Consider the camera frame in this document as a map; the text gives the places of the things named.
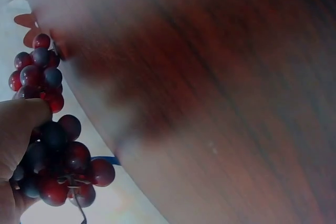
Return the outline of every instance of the grape cluster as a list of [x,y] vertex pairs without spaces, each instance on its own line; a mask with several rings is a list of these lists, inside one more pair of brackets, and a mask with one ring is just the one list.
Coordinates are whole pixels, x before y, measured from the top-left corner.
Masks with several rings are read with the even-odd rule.
[[[13,99],[41,98],[57,113],[64,106],[62,74],[57,69],[60,58],[48,50],[49,46],[48,35],[35,37],[34,51],[21,52],[15,57],[16,70],[9,78],[9,86],[16,91]],[[61,206],[68,198],[83,214],[82,208],[89,207],[96,198],[93,185],[110,185],[115,170],[105,159],[91,160],[88,148],[76,141],[80,132],[80,121],[73,115],[35,128],[28,149],[10,179],[13,187],[27,197],[40,197],[51,206]]]

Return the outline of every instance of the grape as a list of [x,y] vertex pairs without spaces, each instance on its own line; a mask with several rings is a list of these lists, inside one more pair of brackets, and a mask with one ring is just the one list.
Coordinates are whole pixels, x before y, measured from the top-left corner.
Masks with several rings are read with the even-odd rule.
[[36,141],[40,140],[40,138],[41,138],[40,130],[35,128],[31,132],[29,143],[30,144],[35,143]]
[[90,164],[90,181],[95,186],[106,187],[114,181],[115,171],[105,159],[96,158]]
[[57,91],[61,94],[63,93],[63,85],[62,84],[57,88]]
[[14,95],[13,99],[31,99],[39,98],[40,92],[37,88],[31,86],[23,86],[19,91]]
[[42,72],[34,65],[25,67],[20,73],[20,81],[23,86],[40,87],[42,80]]
[[22,70],[24,67],[32,65],[33,61],[30,54],[27,52],[20,52],[14,59],[14,66],[17,70]]
[[29,176],[19,181],[19,187],[23,194],[27,197],[37,198],[39,197],[37,183],[38,181],[36,176]]
[[51,88],[57,88],[62,84],[62,73],[57,68],[47,68],[44,70],[46,83]]
[[12,180],[20,181],[21,179],[23,179],[24,175],[25,175],[25,171],[23,170],[23,168],[20,165],[18,165],[18,166],[16,166],[16,169],[13,172]]
[[41,199],[53,207],[62,206],[69,192],[67,183],[59,184],[56,178],[43,178],[38,185]]
[[18,91],[21,87],[20,71],[14,71],[9,77],[8,84],[13,91]]
[[67,135],[57,122],[47,122],[40,127],[41,142],[53,151],[61,151],[67,145]]
[[59,66],[59,63],[61,59],[59,58],[58,55],[53,50],[49,50],[49,55],[50,55],[50,61],[48,64],[48,68],[57,68]]
[[62,125],[67,133],[68,141],[75,141],[79,137],[82,126],[77,117],[73,115],[64,115],[58,120],[58,123]]
[[48,149],[41,142],[30,144],[22,160],[22,165],[31,173],[38,174],[49,164]]
[[50,62],[50,55],[48,49],[43,47],[36,48],[33,51],[33,62],[38,67],[45,68]]
[[[78,190],[75,190],[77,195],[77,200],[81,208],[89,207],[96,199],[96,191],[94,187],[90,185],[81,185]],[[69,193],[70,202],[78,207],[77,202],[75,200],[75,196],[73,192]]]
[[57,90],[48,90],[40,96],[45,100],[53,113],[61,111],[64,107],[64,98]]
[[71,142],[64,151],[64,166],[73,173],[84,173],[91,160],[89,149],[80,142]]
[[33,40],[33,48],[46,48],[50,47],[50,38],[46,34],[39,34]]

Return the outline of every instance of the wooden surface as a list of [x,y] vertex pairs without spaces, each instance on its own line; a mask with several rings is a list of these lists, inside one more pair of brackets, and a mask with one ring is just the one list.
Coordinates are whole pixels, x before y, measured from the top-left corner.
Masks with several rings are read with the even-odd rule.
[[336,223],[335,1],[29,0],[96,129],[180,224]]

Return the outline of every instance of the dark purple grape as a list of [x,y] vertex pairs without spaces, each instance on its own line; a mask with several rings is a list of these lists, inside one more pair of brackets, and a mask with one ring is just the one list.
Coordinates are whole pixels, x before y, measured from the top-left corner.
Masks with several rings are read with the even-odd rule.
[[[81,185],[79,189],[75,191],[77,200],[81,208],[89,207],[96,199],[96,191],[94,187],[90,185]],[[70,202],[78,207],[74,194],[70,191],[68,195]]]
[[33,61],[30,54],[27,52],[20,52],[14,59],[14,66],[17,70],[22,70],[24,67],[32,65]]
[[16,169],[13,172],[12,180],[20,181],[21,179],[23,179],[24,175],[25,175],[25,171],[23,170],[23,168],[20,165],[18,165],[18,166],[16,166]]
[[37,177],[29,176],[19,181],[20,190],[29,198],[39,197],[39,191],[37,187]]
[[15,94],[13,99],[31,99],[31,98],[40,98],[40,92],[37,88],[31,86],[23,86]]
[[37,142],[38,140],[40,140],[41,138],[41,133],[40,133],[40,130],[38,128],[34,128],[30,134],[30,140],[29,140],[29,143],[32,144],[32,143],[35,143]]
[[62,84],[62,73],[57,68],[47,68],[44,70],[44,77],[50,88],[58,88]]
[[25,67],[20,73],[20,81],[23,86],[38,88],[42,85],[43,78],[41,70],[34,65]]
[[39,47],[33,51],[33,62],[38,67],[45,68],[50,61],[50,54],[48,49]]
[[80,142],[71,142],[64,151],[64,166],[72,173],[83,174],[89,167],[91,155],[89,149]]
[[52,151],[61,151],[67,145],[67,134],[57,122],[47,122],[40,127],[41,142]]
[[64,115],[58,120],[58,123],[62,125],[67,133],[68,141],[75,141],[79,137],[82,126],[77,117],[73,115]]
[[22,160],[25,170],[38,174],[47,168],[49,163],[48,149],[41,142],[30,144]]

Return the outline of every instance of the hand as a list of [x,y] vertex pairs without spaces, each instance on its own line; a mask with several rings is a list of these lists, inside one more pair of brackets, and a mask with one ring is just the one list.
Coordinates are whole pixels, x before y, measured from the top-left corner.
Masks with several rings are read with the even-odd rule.
[[24,156],[33,128],[51,120],[48,104],[41,99],[0,102],[0,223],[19,224],[20,217],[36,202],[9,179]]

